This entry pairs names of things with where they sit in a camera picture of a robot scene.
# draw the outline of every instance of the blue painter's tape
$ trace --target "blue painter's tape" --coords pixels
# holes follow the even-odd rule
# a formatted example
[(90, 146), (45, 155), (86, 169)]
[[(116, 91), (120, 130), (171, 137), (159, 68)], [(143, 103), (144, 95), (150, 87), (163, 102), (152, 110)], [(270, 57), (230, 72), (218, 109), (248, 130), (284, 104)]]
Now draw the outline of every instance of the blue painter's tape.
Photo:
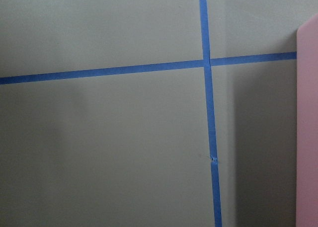
[(210, 145), (210, 157), (211, 157), (214, 220), (215, 220), (215, 227), (222, 227), (219, 169), (218, 169), (218, 162), (217, 162), (218, 154), (217, 154), (214, 104), (213, 104), (212, 70), (211, 70), (211, 64), (210, 64), (210, 38), (209, 38), (207, 0), (200, 0), (200, 20), (201, 20), (201, 33), (202, 33), (205, 95), (206, 95), (207, 116), (208, 116), (208, 133), (209, 133), (209, 145)]
[(130, 73), (142, 73), (142, 72), (154, 72), (154, 71), (166, 71), (166, 70), (177, 70), (203, 67), (203, 60), (185, 61), (185, 62), (171, 62), (151, 65), (139, 65), (129, 67), (114, 67), (114, 68), (102, 68), (92, 69), (84, 71), (72, 71), (72, 72), (57, 72), (27, 76), (11, 76), (0, 78), (0, 84), (12, 84), (12, 83), (24, 83), (24, 82), (35, 82), (44, 80), (55, 80), (55, 79), (72, 79), (81, 77), (91, 76), (109, 76), (119, 74), (130, 74)]
[(297, 58), (296, 52), (285, 52), (285, 53), (272, 53), (272, 54), (251, 55), (251, 56), (241, 56), (241, 57), (213, 58), (210, 60), (210, 62), (212, 66), (224, 66), (224, 65), (245, 64), (245, 63), (294, 60), (296, 58)]

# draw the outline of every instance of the horizontal tape strip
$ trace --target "horizontal tape strip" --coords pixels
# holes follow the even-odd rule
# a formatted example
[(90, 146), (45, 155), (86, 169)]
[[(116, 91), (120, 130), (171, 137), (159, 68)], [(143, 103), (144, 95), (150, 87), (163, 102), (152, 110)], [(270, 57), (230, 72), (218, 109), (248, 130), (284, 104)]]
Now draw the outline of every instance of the horizontal tape strip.
[(211, 62), (211, 66), (224, 66), (224, 65), (235, 65), (235, 64), (245, 64), (245, 63), (294, 60), (296, 58), (297, 58), (296, 52), (285, 52), (285, 53), (272, 53), (272, 54), (240, 56), (240, 57), (213, 58), (210, 60), (210, 62)]
[[(256, 63), (256, 62), (293, 60), (293, 59), (296, 59), (296, 52), (251, 55), (251, 56), (241, 56), (241, 57), (213, 58), (211, 59), (211, 66), (235, 65), (235, 64)], [(127, 66), (127, 67), (101, 68), (101, 69), (72, 71), (72, 72), (56, 72), (56, 73), (26, 75), (26, 76), (0, 77), (0, 84), (24, 83), (24, 82), (45, 81), (45, 80), (54, 80), (54, 79), (71, 79), (71, 78), (81, 78), (81, 77), (90, 77), (90, 76), (108, 76), (108, 75), (130, 74), (130, 73), (166, 71), (166, 70), (177, 70), (177, 69), (187, 69), (187, 68), (197, 68), (197, 67), (204, 67), (203, 60), (159, 63), (159, 64)]]
[(203, 60), (138, 65), (138, 66), (128, 66), (128, 67), (113, 67), (113, 68), (102, 68), (102, 69), (71, 71), (71, 72), (57, 72), (57, 73), (47, 73), (47, 74), (37, 74), (37, 75), (26, 75), (26, 76), (2, 77), (0, 78), (0, 84), (23, 83), (23, 82), (34, 82), (34, 81), (55, 80), (55, 79), (72, 79), (72, 78), (91, 77), (91, 76), (109, 76), (109, 75), (119, 75), (119, 74), (154, 72), (154, 71), (167, 71), (167, 70), (177, 70), (177, 69), (187, 69), (187, 68), (197, 68), (197, 67), (203, 67)]

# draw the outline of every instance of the gray wall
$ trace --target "gray wall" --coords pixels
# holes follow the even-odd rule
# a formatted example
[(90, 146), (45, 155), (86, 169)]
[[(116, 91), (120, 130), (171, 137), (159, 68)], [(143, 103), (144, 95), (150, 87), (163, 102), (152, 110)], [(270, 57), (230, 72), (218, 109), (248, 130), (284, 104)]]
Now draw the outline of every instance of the gray wall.
[[(211, 57), (296, 51), (318, 0), (208, 0)], [(296, 61), (213, 67), (223, 224), (295, 226)]]
[[(208, 0), (211, 57), (295, 51), (317, 1)], [(0, 7), (1, 77), (202, 59), (198, 0)], [(295, 226), (296, 62), (212, 69), (224, 226)], [(203, 85), (198, 68), (0, 86), (0, 225), (213, 226)]]

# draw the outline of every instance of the wall surface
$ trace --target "wall surface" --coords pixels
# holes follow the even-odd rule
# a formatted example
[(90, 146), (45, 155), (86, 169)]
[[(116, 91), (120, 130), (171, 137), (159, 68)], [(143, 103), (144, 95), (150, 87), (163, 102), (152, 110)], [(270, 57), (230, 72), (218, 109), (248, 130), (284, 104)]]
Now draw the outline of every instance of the wall surface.
[[(211, 58), (296, 51), (318, 0), (207, 0)], [(199, 0), (0, 0), (0, 77), (202, 60)], [(296, 61), (212, 67), (225, 227), (295, 226)], [(201, 67), (0, 86), (0, 226), (212, 227)]]

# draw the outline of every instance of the pink object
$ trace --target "pink object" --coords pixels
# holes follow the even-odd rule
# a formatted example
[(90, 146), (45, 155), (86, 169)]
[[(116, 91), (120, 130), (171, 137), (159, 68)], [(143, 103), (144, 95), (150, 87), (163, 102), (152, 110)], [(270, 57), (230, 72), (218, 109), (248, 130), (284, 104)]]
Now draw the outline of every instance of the pink object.
[(296, 226), (318, 227), (318, 14), (297, 32)]

